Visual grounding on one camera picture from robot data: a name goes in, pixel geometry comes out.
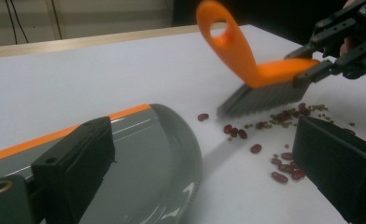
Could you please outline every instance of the white table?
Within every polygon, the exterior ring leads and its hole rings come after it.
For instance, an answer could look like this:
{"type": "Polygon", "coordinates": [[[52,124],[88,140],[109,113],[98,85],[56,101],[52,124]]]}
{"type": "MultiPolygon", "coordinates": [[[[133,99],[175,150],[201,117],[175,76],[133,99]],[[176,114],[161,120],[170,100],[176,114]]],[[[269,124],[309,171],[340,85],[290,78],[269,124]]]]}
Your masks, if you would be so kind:
{"type": "MultiPolygon", "coordinates": [[[[163,104],[187,121],[203,154],[203,183],[183,223],[345,223],[308,178],[282,185],[270,177],[270,159],[291,150],[284,145],[292,146],[294,127],[251,129],[247,140],[227,141],[225,124],[242,127],[296,105],[217,119],[217,107],[242,82],[194,28],[184,29],[121,42],[115,35],[83,45],[83,39],[65,40],[60,48],[48,46],[63,42],[0,48],[0,149],[135,105],[163,104]],[[200,113],[210,119],[199,122],[200,113]],[[258,155],[248,150],[256,143],[263,145],[258,155]]],[[[299,47],[252,26],[242,30],[258,63],[281,60],[299,47]]],[[[328,77],[303,101],[325,104],[337,125],[366,140],[366,76],[328,77]]]]}

